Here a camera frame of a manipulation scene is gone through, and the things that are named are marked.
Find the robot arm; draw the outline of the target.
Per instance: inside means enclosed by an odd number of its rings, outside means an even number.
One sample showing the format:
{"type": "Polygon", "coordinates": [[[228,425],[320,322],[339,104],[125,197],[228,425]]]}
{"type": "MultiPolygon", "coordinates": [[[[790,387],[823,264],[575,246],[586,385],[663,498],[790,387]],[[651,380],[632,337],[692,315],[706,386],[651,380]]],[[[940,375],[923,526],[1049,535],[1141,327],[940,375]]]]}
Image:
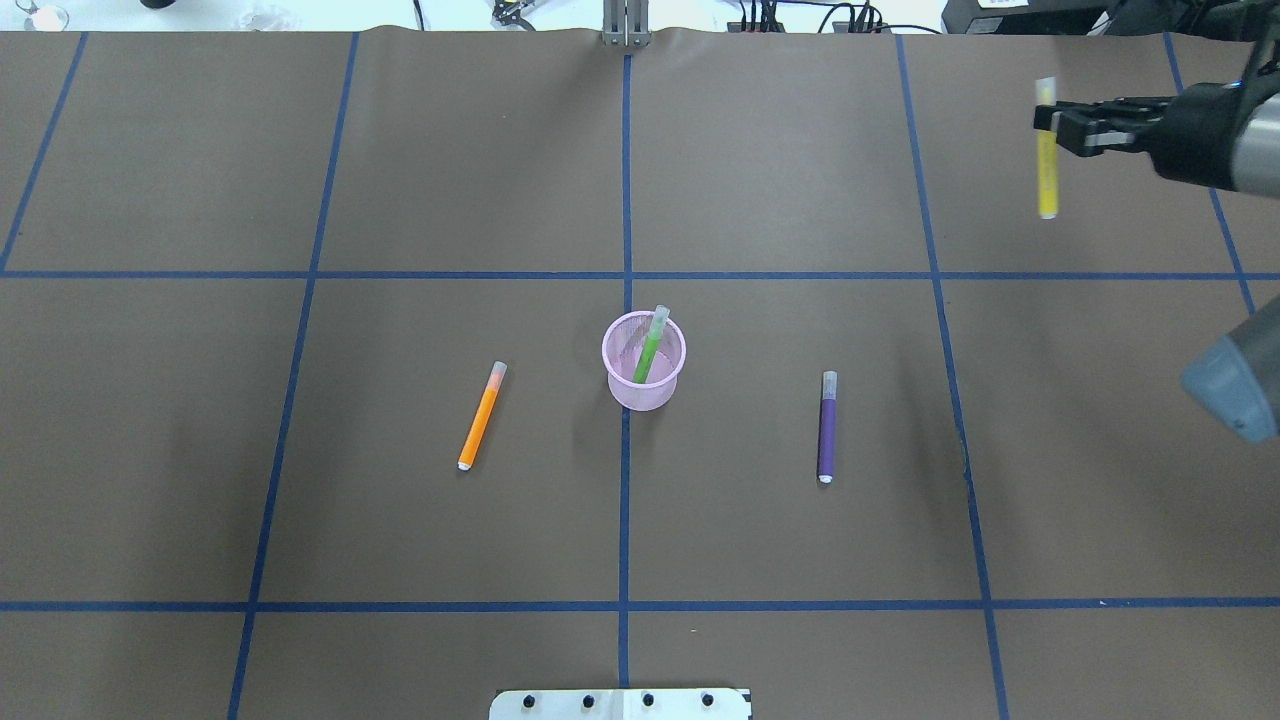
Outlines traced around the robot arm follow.
{"type": "MultiPolygon", "coordinates": [[[[1158,177],[1207,188],[1222,215],[1222,192],[1277,197],[1277,10],[1271,9],[1233,82],[1097,102],[1043,96],[1032,124],[1044,136],[1041,156],[1055,149],[1079,158],[1144,154],[1158,177]]],[[[1180,384],[1224,427],[1258,445],[1277,436],[1277,301],[1256,302],[1230,225],[1219,224],[1249,314],[1187,366],[1180,384]]]]}

